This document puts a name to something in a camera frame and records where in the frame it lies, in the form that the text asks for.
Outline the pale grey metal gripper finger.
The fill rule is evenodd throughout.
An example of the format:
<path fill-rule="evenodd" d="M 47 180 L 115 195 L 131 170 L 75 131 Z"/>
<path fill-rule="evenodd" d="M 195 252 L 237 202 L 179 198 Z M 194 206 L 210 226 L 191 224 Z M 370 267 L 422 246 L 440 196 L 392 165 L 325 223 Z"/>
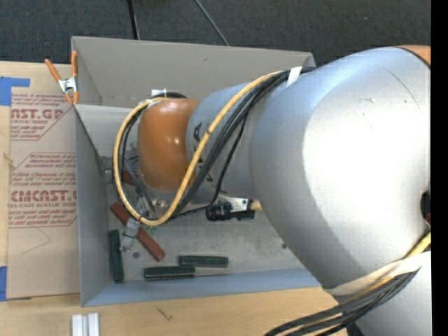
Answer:
<path fill-rule="evenodd" d="M 129 252 L 132 249 L 134 240 L 140 229 L 140 222 L 134 218 L 130 218 L 126 224 L 125 229 L 121 234 L 120 251 Z"/>

